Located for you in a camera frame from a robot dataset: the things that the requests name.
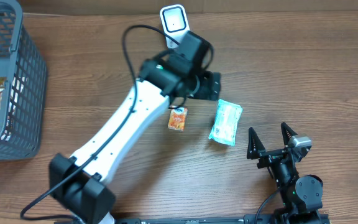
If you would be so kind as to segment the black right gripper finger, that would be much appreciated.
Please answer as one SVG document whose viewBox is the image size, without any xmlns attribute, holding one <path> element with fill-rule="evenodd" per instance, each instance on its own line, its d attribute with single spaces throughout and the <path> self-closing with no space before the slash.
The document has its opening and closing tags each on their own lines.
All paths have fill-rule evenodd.
<svg viewBox="0 0 358 224">
<path fill-rule="evenodd" d="M 247 148 L 247 159 L 258 159 L 261 153 L 265 152 L 265 147 L 260 141 L 253 128 L 249 128 L 249 142 Z"/>
<path fill-rule="evenodd" d="M 286 122 L 281 123 L 281 131 L 283 136 L 283 142 L 285 146 L 294 146 L 297 133 L 292 130 Z"/>
</svg>

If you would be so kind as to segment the teal tissue pack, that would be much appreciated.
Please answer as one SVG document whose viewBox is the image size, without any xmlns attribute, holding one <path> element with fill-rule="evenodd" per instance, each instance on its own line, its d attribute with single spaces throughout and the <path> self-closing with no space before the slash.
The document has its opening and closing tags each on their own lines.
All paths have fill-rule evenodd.
<svg viewBox="0 0 358 224">
<path fill-rule="evenodd" d="M 218 143 L 234 146 L 237 125 L 242 114 L 240 105 L 219 99 L 213 127 L 208 136 Z"/>
</svg>

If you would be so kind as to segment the orange Kleenex tissue pack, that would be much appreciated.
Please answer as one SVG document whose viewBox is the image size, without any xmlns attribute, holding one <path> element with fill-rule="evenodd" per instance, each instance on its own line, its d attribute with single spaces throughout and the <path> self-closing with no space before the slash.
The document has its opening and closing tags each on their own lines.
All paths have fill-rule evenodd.
<svg viewBox="0 0 358 224">
<path fill-rule="evenodd" d="M 168 121 L 168 129 L 184 131 L 187 113 L 188 109 L 184 107 L 172 109 Z"/>
</svg>

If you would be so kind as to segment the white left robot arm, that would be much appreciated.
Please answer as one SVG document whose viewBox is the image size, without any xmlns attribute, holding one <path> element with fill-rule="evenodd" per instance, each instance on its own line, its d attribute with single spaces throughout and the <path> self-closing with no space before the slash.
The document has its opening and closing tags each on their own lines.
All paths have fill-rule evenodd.
<svg viewBox="0 0 358 224">
<path fill-rule="evenodd" d="M 144 61 L 121 106 L 91 140 L 70 157 L 54 156 L 49 194 L 71 211 L 70 223 L 114 223 L 108 185 L 142 133 L 176 98 L 218 99 L 220 74 L 204 62 L 212 54 L 207 40 L 188 31 L 176 49 Z"/>
</svg>

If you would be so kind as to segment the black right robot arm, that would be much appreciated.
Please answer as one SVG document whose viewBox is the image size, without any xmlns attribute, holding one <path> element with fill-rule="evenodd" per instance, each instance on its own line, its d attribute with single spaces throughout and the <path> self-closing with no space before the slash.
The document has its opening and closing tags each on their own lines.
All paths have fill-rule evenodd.
<svg viewBox="0 0 358 224">
<path fill-rule="evenodd" d="M 300 162 L 312 147 L 312 140 L 299 135 L 286 123 L 281 124 L 284 148 L 267 151 L 254 128 L 249 128 L 247 158 L 258 160 L 259 169 L 266 168 L 275 181 L 277 190 L 262 202 L 252 221 L 254 223 L 329 223 L 321 216 L 323 207 L 323 181 L 317 175 L 299 176 L 296 163 Z M 270 215 L 261 215 L 263 208 L 276 195 L 280 195 L 283 207 Z"/>
</svg>

